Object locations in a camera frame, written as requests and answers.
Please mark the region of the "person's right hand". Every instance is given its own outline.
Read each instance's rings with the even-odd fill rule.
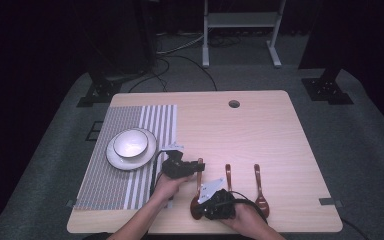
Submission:
[[[250,205],[235,204],[236,215],[234,218],[221,219],[220,221],[239,234],[253,239],[284,239],[258,215]]]

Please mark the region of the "dark background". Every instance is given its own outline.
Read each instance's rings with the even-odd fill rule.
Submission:
[[[210,5],[220,12],[274,8],[257,0]],[[157,32],[202,29],[196,1],[162,0],[151,9]],[[70,1],[0,1],[0,212],[65,94],[88,71],[73,26]],[[281,34],[310,30],[300,68],[341,64],[384,114],[384,2],[288,0]]]

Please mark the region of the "spoon handle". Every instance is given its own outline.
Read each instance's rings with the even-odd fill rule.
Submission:
[[[227,178],[227,190],[232,191],[232,180],[231,180],[231,171],[230,164],[226,164],[226,178]]]
[[[258,195],[263,195],[263,189],[261,187],[261,175],[260,175],[260,165],[254,165],[255,178],[257,179]]]
[[[204,162],[204,159],[198,158],[198,163],[201,164]],[[198,172],[196,174],[196,187],[197,187],[197,192],[199,193],[201,191],[201,180],[202,180],[202,172]]]

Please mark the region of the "person's left hand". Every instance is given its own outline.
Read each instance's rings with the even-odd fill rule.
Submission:
[[[192,178],[193,175],[188,177],[171,179],[164,173],[160,173],[161,176],[158,178],[157,186],[155,186],[152,198],[157,198],[161,202],[166,202],[179,191],[179,186],[183,182],[186,182]]]

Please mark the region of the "bowl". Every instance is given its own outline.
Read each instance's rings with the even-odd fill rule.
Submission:
[[[118,134],[113,147],[122,158],[137,158],[146,152],[148,137],[142,131],[129,129]]]

